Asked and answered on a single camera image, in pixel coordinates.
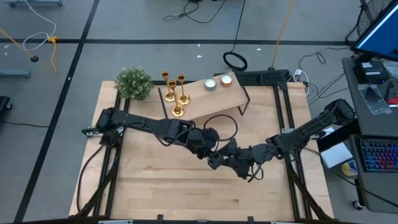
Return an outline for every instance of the tea light candle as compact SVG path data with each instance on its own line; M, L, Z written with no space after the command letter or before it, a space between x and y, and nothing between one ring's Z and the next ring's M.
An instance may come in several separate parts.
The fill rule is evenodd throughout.
M232 84L232 77L231 77L231 75L225 74L225 75L221 76L220 82L221 82L221 85L222 85L223 87L229 87L229 86Z
M208 91L215 90L217 86L217 82L214 78L207 78L205 80L205 89Z

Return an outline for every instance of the computer monitor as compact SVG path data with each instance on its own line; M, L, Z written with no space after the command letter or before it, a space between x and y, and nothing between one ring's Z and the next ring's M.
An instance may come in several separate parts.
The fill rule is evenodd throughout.
M351 48L365 57L398 62L398 0L392 0Z

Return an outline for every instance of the green plant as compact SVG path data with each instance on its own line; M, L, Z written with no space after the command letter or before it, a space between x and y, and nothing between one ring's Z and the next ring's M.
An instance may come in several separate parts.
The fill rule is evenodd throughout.
M121 97L132 100L143 100L154 87L150 75L141 67L123 69L116 75L114 82Z

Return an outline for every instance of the candle holder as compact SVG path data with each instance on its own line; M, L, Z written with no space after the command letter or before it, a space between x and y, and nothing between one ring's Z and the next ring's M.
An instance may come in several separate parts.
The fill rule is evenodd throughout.
M168 80L169 80L169 72L164 70L162 71L162 78L166 81L167 83L167 89L168 91L166 92L166 94L164 95L164 100L171 103L175 101L175 97L174 97L174 92L170 90L169 84L168 84Z
M169 80L167 82L167 86L170 87L170 89L174 93L174 98L176 98L174 89L177 86L177 82L175 80ZM175 100L175 106L172 107L172 115L179 118L179 117L182 117L184 114L185 114L184 107L181 105L178 105L177 100Z
M191 102L191 99L188 94L184 93L183 85L184 85L184 81L185 81L185 75L179 74L177 76L177 79L179 80L179 82L181 84L181 90L182 90L182 93L178 96L177 101L181 105L187 105L187 104L189 104L189 102Z

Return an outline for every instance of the plastic bag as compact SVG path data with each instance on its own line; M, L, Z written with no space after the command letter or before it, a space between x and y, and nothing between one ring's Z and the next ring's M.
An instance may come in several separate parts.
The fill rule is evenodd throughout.
M381 96L377 85L359 84L358 90L373 115L392 113L392 110Z

